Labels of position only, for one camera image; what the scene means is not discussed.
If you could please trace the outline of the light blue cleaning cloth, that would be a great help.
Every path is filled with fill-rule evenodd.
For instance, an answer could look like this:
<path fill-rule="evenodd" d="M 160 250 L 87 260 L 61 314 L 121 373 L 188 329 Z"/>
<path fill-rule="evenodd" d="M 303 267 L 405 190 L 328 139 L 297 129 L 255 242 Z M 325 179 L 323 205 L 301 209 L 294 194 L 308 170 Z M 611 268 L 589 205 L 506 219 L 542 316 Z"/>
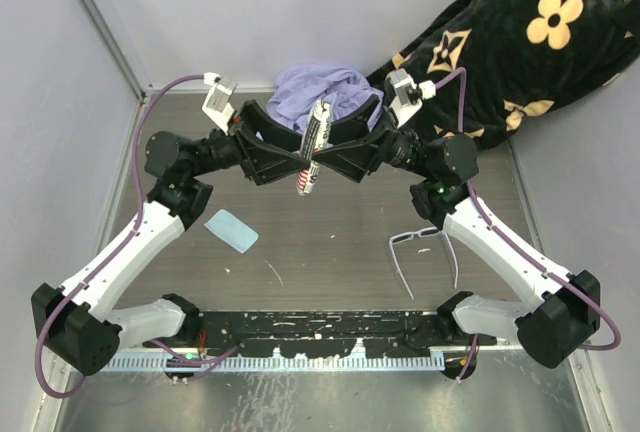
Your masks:
<path fill-rule="evenodd" d="M 204 227 L 240 254 L 246 253 L 259 238 L 254 229 L 224 209 L 217 211 Z"/>

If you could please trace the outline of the printed glasses case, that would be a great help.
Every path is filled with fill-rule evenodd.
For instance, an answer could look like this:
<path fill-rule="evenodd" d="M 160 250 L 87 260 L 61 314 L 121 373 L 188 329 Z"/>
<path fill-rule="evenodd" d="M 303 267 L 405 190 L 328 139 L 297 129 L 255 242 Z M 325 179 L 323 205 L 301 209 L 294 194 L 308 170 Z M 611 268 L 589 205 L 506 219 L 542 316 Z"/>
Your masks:
<path fill-rule="evenodd" d="M 300 171 L 297 177 L 296 190 L 302 197 L 312 193 L 318 179 L 320 165 L 313 159 L 313 156 L 327 146 L 331 122 L 331 105 L 322 99 L 318 99 L 309 112 L 307 128 L 303 134 L 300 148 L 300 156 L 309 162 L 309 166 Z"/>

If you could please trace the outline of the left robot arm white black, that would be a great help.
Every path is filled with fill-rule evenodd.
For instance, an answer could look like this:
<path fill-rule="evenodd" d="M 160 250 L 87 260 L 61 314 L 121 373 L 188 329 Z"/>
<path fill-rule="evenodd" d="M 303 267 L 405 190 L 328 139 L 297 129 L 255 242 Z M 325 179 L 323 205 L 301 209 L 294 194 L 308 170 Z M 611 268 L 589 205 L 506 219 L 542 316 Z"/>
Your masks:
<path fill-rule="evenodd" d="M 234 166 L 257 185 L 301 171 L 300 134 L 272 120 L 255 101 L 232 111 L 226 130 L 206 138 L 153 134 L 144 148 L 154 187 L 132 222 L 83 270 L 54 288 L 41 285 L 31 304 L 38 341 L 85 376 L 121 349 L 167 338 L 178 348 L 199 339 L 197 306 L 166 294 L 145 306 L 115 305 L 133 280 L 202 215 L 213 188 L 199 176 Z"/>

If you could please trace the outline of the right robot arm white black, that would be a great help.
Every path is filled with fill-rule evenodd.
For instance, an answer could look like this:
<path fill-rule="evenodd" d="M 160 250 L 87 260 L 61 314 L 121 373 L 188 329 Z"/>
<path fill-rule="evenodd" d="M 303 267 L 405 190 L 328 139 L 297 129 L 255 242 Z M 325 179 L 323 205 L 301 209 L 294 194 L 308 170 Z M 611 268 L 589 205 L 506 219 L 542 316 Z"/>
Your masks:
<path fill-rule="evenodd" d="M 588 271 L 573 273 L 530 246 L 469 188 L 478 151 L 464 134 L 424 143 L 384 113 L 373 130 L 316 151 L 314 161 L 355 181 L 386 163 L 423 177 L 410 188 L 417 214 L 464 244 L 515 292 L 517 301 L 459 292 L 439 307 L 438 331 L 459 346 L 473 334 L 517 342 L 538 364 L 555 368 L 600 327 L 601 287 Z"/>

